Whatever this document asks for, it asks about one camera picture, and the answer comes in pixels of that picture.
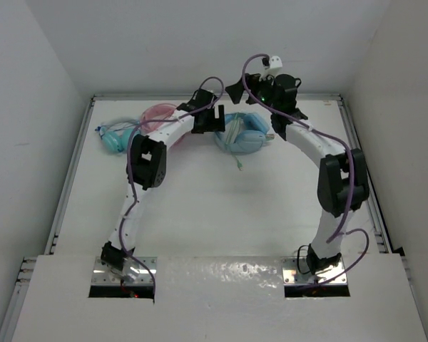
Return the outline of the light blue headphones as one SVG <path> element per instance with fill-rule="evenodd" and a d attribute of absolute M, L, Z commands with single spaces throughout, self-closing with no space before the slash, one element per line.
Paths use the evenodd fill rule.
<path fill-rule="evenodd" d="M 257 152 L 274 140 L 270 126 L 258 113 L 236 112 L 225 115 L 225 132 L 215 132 L 214 141 L 231 155 Z"/>

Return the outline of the pink headphones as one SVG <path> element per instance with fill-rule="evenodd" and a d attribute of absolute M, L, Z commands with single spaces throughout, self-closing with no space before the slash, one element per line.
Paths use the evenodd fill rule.
<path fill-rule="evenodd" d="M 160 103 L 146 109 L 141 118 L 141 135 L 149 136 L 151 140 L 163 142 L 169 150 L 184 135 L 183 114 L 176 110 L 177 106 L 171 103 Z"/>

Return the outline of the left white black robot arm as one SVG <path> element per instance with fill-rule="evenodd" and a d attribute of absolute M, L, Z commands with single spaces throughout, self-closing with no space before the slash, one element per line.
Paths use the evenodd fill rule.
<path fill-rule="evenodd" d="M 164 103 L 163 110 L 154 105 L 142 114 L 133 129 L 122 136 L 128 189 L 118 223 L 102 247 L 103 263 L 117 271 L 123 271 L 128 261 L 143 265 L 133 255 L 143 201 L 152 189 L 163 183 L 170 147 L 188 133 L 225 130 L 224 109 L 220 108 L 219 116 L 215 116 L 215 105 L 219 100 L 218 95 L 199 88 L 186 103 Z"/>

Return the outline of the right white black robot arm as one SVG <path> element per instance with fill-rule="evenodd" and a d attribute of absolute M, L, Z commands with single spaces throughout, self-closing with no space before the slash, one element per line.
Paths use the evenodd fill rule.
<path fill-rule="evenodd" d="M 322 208 L 320 223 L 307 247 L 306 264 L 311 274 L 335 266 L 353 213 L 370 195 L 363 152 L 341 139 L 313 127 L 297 106 L 299 78 L 288 74 L 260 77 L 246 73 L 225 91 L 234 104 L 244 93 L 246 102 L 271 112 L 271 126 L 284 141 L 297 147 L 318 168 L 317 198 Z"/>

